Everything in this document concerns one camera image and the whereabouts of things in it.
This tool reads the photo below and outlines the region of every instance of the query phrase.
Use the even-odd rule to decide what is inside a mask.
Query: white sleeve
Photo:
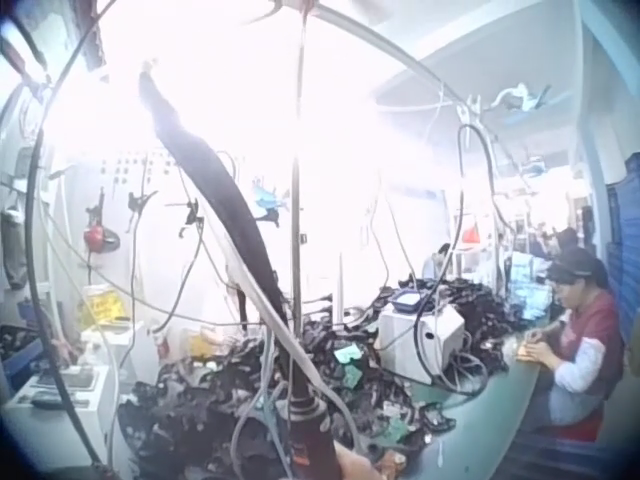
[[[560,320],[562,323],[569,323],[569,318],[571,318],[571,310],[567,309],[560,316],[560,318],[558,320]]]
[[[575,361],[564,362],[556,370],[556,384],[573,393],[585,392],[598,376],[605,352],[599,340],[583,338]]]

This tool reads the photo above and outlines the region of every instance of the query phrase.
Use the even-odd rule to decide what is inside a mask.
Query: pile of parts
[[[0,357],[2,361],[4,362],[21,352],[37,339],[38,333],[35,330],[2,325],[0,327]]]
[[[464,317],[470,334],[470,352],[487,363],[491,373],[505,369],[494,340],[518,329],[504,304],[490,289],[466,280],[443,282],[446,298]],[[429,288],[429,283],[419,285]],[[391,450],[411,462],[429,443],[431,435],[449,431],[455,421],[442,416],[440,404],[412,400],[407,386],[380,368],[373,326],[393,294],[383,288],[371,308],[355,325],[333,325],[329,315],[305,320],[302,345],[324,381],[352,412],[371,460],[383,460]],[[245,338],[224,354],[190,358],[161,370],[156,385],[138,383],[131,400],[119,407],[123,436],[138,461],[141,480],[235,480],[230,439],[240,412],[260,388],[264,341]],[[274,375],[269,392],[285,399]],[[335,439],[353,445],[342,414],[329,402]],[[279,480],[286,477],[265,415],[275,415],[263,401],[240,435],[239,461],[245,478]],[[277,420],[286,445],[286,421]]]

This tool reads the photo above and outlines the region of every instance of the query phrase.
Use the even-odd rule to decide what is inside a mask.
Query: hand
[[[549,363],[551,358],[555,357],[555,354],[551,350],[549,344],[543,341],[539,341],[537,343],[526,343],[524,350],[529,357],[545,365]]]
[[[534,328],[524,334],[524,341],[527,343],[538,343],[544,340],[544,330],[541,328]]]
[[[342,480],[383,480],[371,462],[336,443],[336,455],[342,470]]]

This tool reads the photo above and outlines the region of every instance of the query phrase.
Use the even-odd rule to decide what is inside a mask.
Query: workbench
[[[484,392],[467,399],[427,387],[413,387],[414,398],[441,401],[456,428],[434,436],[404,478],[408,480],[489,480],[520,427],[538,378],[539,367],[515,361],[515,345],[505,344],[509,372],[489,380]]]

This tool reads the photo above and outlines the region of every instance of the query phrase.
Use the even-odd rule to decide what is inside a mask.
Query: red ear muffs
[[[91,253],[110,253],[120,248],[120,237],[100,225],[94,225],[84,231],[84,242]]]

